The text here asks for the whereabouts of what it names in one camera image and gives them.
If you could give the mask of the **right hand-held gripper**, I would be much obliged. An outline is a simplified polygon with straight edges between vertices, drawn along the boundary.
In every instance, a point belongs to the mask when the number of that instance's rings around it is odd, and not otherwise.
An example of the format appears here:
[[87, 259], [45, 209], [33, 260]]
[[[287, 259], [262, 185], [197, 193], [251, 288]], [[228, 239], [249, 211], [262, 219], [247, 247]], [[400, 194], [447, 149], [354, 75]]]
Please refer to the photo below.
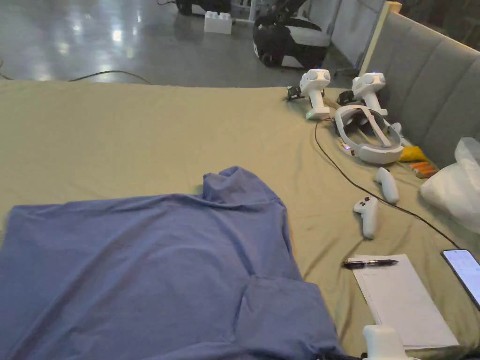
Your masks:
[[406, 360], [401, 338], [394, 328], [384, 325], [366, 325], [363, 335], [367, 344], [364, 360]]

